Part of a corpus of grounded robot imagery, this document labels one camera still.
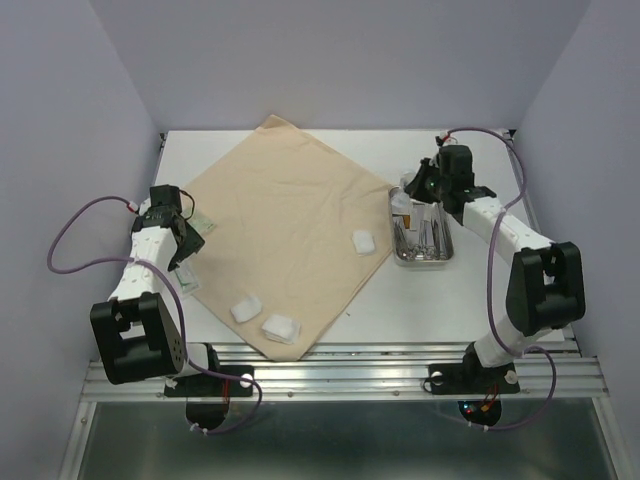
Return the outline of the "scalpel with brown cap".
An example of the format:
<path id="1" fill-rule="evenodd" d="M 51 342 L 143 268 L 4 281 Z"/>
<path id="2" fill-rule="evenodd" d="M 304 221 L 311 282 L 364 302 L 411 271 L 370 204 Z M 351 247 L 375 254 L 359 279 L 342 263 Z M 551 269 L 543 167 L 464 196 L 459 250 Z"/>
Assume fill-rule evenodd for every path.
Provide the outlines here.
<path id="1" fill-rule="evenodd" d="M 405 215 L 404 216 L 404 225 L 405 228 L 409 231 L 416 231 L 417 230 L 417 220 L 415 218 L 414 215 Z"/>

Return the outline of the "stainless steel tray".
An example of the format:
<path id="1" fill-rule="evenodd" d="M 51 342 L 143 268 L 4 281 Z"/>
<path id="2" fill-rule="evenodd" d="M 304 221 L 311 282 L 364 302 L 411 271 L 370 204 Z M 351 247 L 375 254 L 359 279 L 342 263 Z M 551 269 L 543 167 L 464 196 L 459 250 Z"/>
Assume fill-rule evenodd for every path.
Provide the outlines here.
<path id="1" fill-rule="evenodd" d="M 446 262 L 448 262 L 453 258 L 454 247 L 453 247 L 453 240 L 450 233 L 449 222 L 443 207 L 440 204 L 423 203 L 423 202 L 419 202 L 411 199 L 412 209 L 411 209 L 410 215 L 415 216 L 418 225 L 417 225 L 416 231 L 409 231 L 405 228 L 404 216 L 396 216 L 391 214 L 390 199 L 394 194 L 400 191 L 404 192 L 404 190 L 400 186 L 394 186 L 388 192 L 388 210 L 389 210 L 389 218 L 391 223 L 392 251 L 393 251 L 393 257 L 396 263 L 399 266 L 402 266 L 405 268 L 422 269 L 422 270 L 429 269 L 429 268 L 436 268 L 441 265 L 444 265 Z M 443 240 L 445 241 L 445 247 L 446 247 L 445 260 L 432 260 L 427 255 L 426 242 L 425 242 L 425 236 L 424 236 L 425 221 L 430 218 L 430 214 L 433 212 L 437 212 L 441 218 L 442 237 L 443 237 Z M 397 256 L 395 251 L 395 240 L 394 240 L 395 224 L 400 224 L 405 228 L 406 238 L 411 246 L 419 247 L 422 250 L 424 255 L 424 258 L 422 260 L 403 261 Z"/>

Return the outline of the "green printed gauze bag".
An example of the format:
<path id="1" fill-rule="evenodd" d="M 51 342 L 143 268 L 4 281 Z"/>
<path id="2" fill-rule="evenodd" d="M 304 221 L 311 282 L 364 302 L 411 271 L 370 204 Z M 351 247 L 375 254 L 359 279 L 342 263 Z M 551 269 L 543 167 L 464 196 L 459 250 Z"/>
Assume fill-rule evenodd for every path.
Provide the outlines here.
<path id="1" fill-rule="evenodd" d="M 195 212 L 188 220 L 188 223 L 202 237 L 210 234 L 216 227 L 216 224 L 210 218 L 200 212 Z"/>

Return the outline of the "small clear needle packet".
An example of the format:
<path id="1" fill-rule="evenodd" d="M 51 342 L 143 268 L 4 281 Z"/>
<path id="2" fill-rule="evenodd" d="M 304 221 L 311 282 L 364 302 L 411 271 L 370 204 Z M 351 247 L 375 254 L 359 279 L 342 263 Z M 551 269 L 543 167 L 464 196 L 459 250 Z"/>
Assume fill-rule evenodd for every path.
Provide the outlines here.
<path id="1" fill-rule="evenodd" d="M 396 216 L 409 216 L 411 214 L 412 203 L 408 194 L 400 191 L 390 199 L 391 214 Z"/>

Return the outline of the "green suture packet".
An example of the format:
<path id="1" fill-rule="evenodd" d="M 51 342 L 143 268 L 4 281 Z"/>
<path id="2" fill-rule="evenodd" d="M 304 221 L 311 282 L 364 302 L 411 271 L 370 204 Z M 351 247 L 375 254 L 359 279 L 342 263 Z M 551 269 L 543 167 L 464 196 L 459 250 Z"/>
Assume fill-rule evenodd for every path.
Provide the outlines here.
<path id="1" fill-rule="evenodd" d="M 175 283 L 181 299 L 186 299 L 201 288 L 200 281 L 189 261 L 182 262 L 174 271 Z"/>

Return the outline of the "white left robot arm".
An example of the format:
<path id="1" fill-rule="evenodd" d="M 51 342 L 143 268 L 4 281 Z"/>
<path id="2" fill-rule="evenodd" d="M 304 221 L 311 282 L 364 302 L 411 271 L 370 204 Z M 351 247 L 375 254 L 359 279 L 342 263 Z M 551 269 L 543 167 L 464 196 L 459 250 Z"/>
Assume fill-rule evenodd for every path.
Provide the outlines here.
<path id="1" fill-rule="evenodd" d="M 181 190 L 150 189 L 150 206 L 134 220 L 130 257 L 110 298 L 92 306 L 90 322 L 108 380 L 115 384 L 188 376 L 199 393 L 215 392 L 223 371 L 212 347 L 183 340 L 177 282 L 170 273 L 205 245 L 183 216 Z"/>

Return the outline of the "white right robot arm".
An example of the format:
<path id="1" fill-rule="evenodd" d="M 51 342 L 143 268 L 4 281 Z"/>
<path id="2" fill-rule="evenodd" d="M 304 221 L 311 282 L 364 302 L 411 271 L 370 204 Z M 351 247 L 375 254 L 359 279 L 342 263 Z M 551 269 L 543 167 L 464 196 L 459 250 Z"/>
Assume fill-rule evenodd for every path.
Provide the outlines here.
<path id="1" fill-rule="evenodd" d="M 539 338 L 580 320 L 586 313 L 581 252 L 572 242 L 554 242 L 508 212 L 497 194 L 475 184 L 473 156 L 464 145 L 441 146 L 421 161 L 405 187 L 413 200 L 442 205 L 461 226 L 489 246 L 487 300 L 493 300 L 493 260 L 510 267 L 506 314 L 489 319 L 489 332 L 471 345 L 460 366 L 463 384 L 482 390 L 502 367 Z"/>

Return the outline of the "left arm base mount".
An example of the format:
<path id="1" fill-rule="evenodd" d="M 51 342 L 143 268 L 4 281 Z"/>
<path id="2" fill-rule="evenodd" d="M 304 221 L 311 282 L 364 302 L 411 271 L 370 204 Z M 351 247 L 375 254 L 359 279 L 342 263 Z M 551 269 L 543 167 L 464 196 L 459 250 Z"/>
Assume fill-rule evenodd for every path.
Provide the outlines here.
<path id="1" fill-rule="evenodd" d="M 255 369 L 249 364 L 220 364 L 217 353 L 209 353 L 211 376 L 195 375 L 165 381 L 163 396 L 185 401 L 185 419 L 192 432 L 203 436 L 231 433 L 248 425 L 262 402 L 256 388 Z"/>

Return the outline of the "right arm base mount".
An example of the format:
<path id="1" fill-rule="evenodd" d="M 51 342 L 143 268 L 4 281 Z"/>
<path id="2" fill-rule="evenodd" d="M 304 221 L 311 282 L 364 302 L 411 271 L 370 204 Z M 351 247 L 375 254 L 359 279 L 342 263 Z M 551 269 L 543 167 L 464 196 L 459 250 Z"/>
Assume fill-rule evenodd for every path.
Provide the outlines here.
<path id="1" fill-rule="evenodd" d="M 436 396 L 460 396 L 458 409 L 463 419 L 485 430 L 496 427 L 501 418 L 500 395 L 514 395 L 521 391 L 513 363 L 484 367 L 472 347 L 458 363 L 429 365 L 421 387 Z"/>

